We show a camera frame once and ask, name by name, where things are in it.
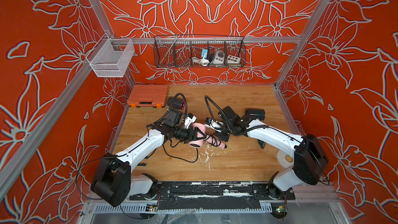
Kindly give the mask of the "pink hair dryer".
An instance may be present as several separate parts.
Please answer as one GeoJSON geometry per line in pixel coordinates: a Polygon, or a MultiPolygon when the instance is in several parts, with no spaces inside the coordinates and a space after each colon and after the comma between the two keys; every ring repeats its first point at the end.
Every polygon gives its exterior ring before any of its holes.
{"type": "Polygon", "coordinates": [[[189,142],[188,144],[189,144],[191,147],[194,147],[194,148],[201,148],[202,145],[203,145],[204,143],[208,143],[208,144],[210,144],[211,146],[218,147],[218,148],[221,148],[221,149],[226,149],[226,148],[228,148],[227,145],[226,145],[226,143],[224,143],[224,142],[222,142],[222,141],[216,139],[215,137],[213,137],[213,136],[207,134],[207,133],[206,133],[206,127],[205,127],[204,124],[193,123],[193,124],[192,124],[192,128],[193,128],[193,129],[197,129],[197,131],[198,131],[198,138],[199,138],[199,139],[196,140],[196,141],[191,141],[191,142],[189,142]]]}

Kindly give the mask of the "dark green hair dryer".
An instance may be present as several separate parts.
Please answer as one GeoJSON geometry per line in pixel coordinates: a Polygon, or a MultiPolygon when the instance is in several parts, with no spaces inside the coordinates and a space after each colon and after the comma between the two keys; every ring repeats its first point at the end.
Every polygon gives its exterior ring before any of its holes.
{"type": "Polygon", "coordinates": [[[251,119],[258,119],[260,121],[265,120],[265,110],[262,109],[247,109],[246,115],[248,115],[251,119]]]}

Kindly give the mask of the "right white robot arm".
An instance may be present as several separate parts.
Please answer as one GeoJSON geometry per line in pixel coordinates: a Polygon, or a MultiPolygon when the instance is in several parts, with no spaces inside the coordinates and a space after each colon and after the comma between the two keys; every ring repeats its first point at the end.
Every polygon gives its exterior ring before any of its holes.
{"type": "Polygon", "coordinates": [[[293,159],[292,165],[276,172],[267,183],[270,198],[278,200],[296,185],[316,185],[322,182],[322,177],[326,177],[329,159],[315,136],[285,132],[248,114],[239,117],[229,106],[221,109],[209,96],[204,96],[204,99],[211,116],[207,126],[216,134],[226,137],[243,135],[269,144],[293,159]]]}

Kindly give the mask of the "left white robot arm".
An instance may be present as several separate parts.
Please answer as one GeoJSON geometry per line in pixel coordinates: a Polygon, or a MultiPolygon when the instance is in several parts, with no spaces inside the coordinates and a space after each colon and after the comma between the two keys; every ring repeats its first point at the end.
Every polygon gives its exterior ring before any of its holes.
{"type": "Polygon", "coordinates": [[[157,121],[147,125],[147,134],[125,150],[105,154],[100,160],[90,190],[111,206],[119,206],[125,199],[143,196],[149,199],[158,193],[158,180],[143,173],[132,176],[133,170],[166,141],[202,140],[205,128],[200,127],[191,113],[170,106],[157,121]]]}

